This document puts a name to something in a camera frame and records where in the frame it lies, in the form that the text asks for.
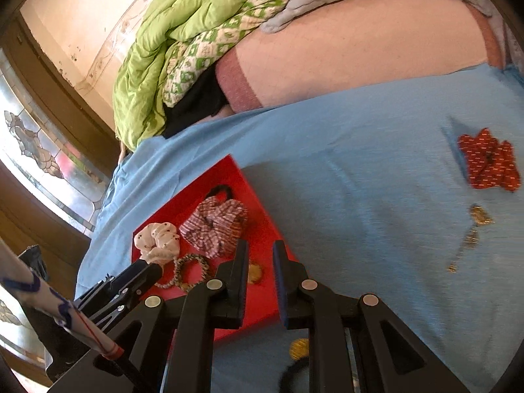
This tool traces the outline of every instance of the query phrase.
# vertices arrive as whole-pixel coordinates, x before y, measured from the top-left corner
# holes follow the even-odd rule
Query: white scrunchie
[[[180,235],[171,223],[151,223],[135,236],[135,247],[141,259],[149,264],[165,265],[180,254]]]

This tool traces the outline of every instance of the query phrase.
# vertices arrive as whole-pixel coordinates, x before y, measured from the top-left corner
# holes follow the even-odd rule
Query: blue bed sheet
[[[77,295],[130,263],[132,232],[231,153],[311,277],[378,294],[472,392],[488,392],[524,338],[522,189],[475,190],[457,137],[489,127],[524,168],[524,91],[487,65],[361,87],[194,125],[143,142],[115,171]],[[455,274],[446,268],[483,206]],[[303,332],[277,323],[219,344],[214,393],[278,391]]]

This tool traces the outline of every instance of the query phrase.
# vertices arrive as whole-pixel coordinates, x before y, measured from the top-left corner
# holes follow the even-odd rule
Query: silver screw
[[[362,299],[364,304],[367,304],[368,306],[376,306],[378,304],[378,297],[373,294],[366,294],[364,298]]]
[[[308,291],[316,290],[318,286],[318,283],[316,283],[316,281],[313,281],[312,279],[306,279],[305,281],[302,281],[302,288]]]
[[[210,290],[219,290],[220,288],[222,288],[222,285],[224,285],[224,284],[219,279],[212,279],[212,280],[208,281],[208,283],[206,283],[206,286]]]
[[[158,306],[161,303],[161,299],[158,295],[152,295],[151,297],[146,298],[144,301],[147,307],[153,308]]]

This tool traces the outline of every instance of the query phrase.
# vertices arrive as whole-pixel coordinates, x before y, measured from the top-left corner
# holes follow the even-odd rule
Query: red box
[[[240,328],[242,330],[278,314],[273,276],[272,247],[273,242],[277,239],[282,239],[282,237],[230,155],[218,161],[218,163],[170,199],[161,209],[136,229],[133,233],[133,238],[150,223],[170,222],[178,228],[193,213],[196,206],[204,200],[210,189],[218,184],[229,185],[233,190],[233,197],[246,206],[248,223],[242,238],[248,241],[250,259],[261,265],[264,271],[264,276],[260,283],[247,286],[246,312],[244,324]],[[180,257],[187,253],[198,252],[181,237]],[[289,249],[288,254],[290,259],[295,260]],[[139,257],[140,250],[133,245],[132,261],[136,261]],[[211,260],[213,273],[218,265],[224,261],[227,260],[223,258]],[[198,265],[187,266],[187,270],[184,272],[184,279],[187,279],[190,283],[197,282],[200,279],[200,267]],[[164,276],[160,282],[168,282],[172,275],[173,263],[169,263],[164,268]],[[153,287],[143,297],[146,298],[150,295],[159,295],[164,300],[168,300],[182,296],[184,292],[177,287],[167,290]],[[224,338],[234,332],[236,331],[216,329],[215,340]]]

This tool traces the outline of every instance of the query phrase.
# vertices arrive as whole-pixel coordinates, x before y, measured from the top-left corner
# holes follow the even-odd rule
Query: green patterned blanket
[[[117,138],[134,151],[161,134],[162,101],[175,106],[202,72],[287,1],[153,0],[115,81]]]

